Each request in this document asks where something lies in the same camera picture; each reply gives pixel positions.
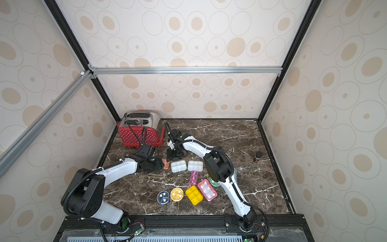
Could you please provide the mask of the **white six-cell pillbox clear lid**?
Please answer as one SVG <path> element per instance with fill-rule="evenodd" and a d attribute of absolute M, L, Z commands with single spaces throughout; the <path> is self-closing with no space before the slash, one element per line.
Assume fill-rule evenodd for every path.
<path fill-rule="evenodd" d="M 187 170 L 187 164 L 185 160 L 174 161 L 170 163 L 171 171 L 173 173 L 182 172 Z"/>

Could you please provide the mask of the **orange square pillbox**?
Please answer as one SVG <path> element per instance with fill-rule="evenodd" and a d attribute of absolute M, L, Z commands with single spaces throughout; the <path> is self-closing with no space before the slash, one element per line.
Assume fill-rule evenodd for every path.
<path fill-rule="evenodd" d="M 168 170 L 170 168 L 170 162 L 167 161 L 167 159 L 162 159 L 163 162 L 163 170 Z"/>

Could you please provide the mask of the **magenta pillbox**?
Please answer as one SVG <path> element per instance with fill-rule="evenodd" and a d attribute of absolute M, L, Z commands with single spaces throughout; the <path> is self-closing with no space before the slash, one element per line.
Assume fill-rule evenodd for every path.
<path fill-rule="evenodd" d="M 190 186 L 196 186 L 197 185 L 197 180 L 198 180 L 199 172 L 198 171 L 192 171 L 190 180 L 189 180 L 189 185 Z"/>

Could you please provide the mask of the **dark blue round pillbox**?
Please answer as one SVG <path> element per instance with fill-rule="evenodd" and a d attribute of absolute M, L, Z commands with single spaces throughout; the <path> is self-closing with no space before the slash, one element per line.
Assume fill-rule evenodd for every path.
<path fill-rule="evenodd" d="M 167 191 L 161 191 L 158 195 L 157 195 L 157 202 L 160 204 L 160 205 L 166 205 L 168 204 L 170 201 L 170 194 L 167 192 Z"/>

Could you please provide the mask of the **yellow round pillbox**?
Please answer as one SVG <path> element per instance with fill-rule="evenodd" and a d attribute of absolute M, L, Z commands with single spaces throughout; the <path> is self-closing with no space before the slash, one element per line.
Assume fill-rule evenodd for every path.
<path fill-rule="evenodd" d="M 181 201 L 184 197 L 184 191 L 181 188 L 174 188 L 170 193 L 171 200 L 174 202 Z"/>

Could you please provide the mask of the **yellow lidded rectangular pillbox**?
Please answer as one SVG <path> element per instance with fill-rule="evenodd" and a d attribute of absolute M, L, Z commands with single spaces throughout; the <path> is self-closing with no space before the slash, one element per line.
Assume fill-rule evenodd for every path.
<path fill-rule="evenodd" d="M 188 188 L 185 191 L 185 195 L 194 206 L 197 206 L 200 202 L 203 201 L 203 196 L 196 186 L 191 186 Z"/>

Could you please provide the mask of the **red rectangular pillbox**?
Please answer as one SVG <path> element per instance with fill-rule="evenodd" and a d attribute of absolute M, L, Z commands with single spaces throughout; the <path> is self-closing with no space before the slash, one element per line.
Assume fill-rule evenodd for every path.
<path fill-rule="evenodd" d="M 199 182 L 198 188 L 208 202 L 214 200 L 218 196 L 217 192 L 207 179 Z"/>

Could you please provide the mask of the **green round pillbox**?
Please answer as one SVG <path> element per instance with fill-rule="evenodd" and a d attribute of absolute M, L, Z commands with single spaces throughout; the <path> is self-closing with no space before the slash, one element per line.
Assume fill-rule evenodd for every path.
<path fill-rule="evenodd" d="M 211 184 L 213 187 L 219 187 L 219 186 L 220 186 L 220 184 L 219 184 L 218 182 L 216 182 L 216 181 L 214 181 L 214 180 L 212 180 L 212 179 L 209 179 L 209 182 L 210 182 L 210 184 Z"/>

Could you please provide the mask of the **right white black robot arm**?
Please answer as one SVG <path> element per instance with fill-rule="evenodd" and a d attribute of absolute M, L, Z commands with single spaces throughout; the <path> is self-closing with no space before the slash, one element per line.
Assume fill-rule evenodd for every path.
<path fill-rule="evenodd" d="M 253 205 L 244 198 L 236 182 L 236 173 L 231 159 L 220 146 L 210 146 L 197 140 L 188 133 L 181 133 L 165 123 L 168 134 L 168 146 L 172 150 L 189 151 L 203 159 L 209 177 L 225 190 L 231 200 L 236 215 L 239 217 L 241 230 L 247 232 L 255 224 L 257 213 Z"/>

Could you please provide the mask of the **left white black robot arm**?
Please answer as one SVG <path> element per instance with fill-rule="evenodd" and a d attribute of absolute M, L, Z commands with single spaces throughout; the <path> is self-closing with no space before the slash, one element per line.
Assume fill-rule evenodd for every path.
<path fill-rule="evenodd" d="M 67 215 L 116 224 L 122 229 L 127 225 L 126 212 L 104 202 L 105 188 L 127 175 L 151 173 L 164 167 L 162 159 L 154 156 L 155 147 L 145 143 L 150 135 L 148 128 L 143 127 L 139 134 L 133 128 L 130 130 L 140 145 L 134 154 L 106 167 L 82 168 L 75 173 L 60 202 Z"/>

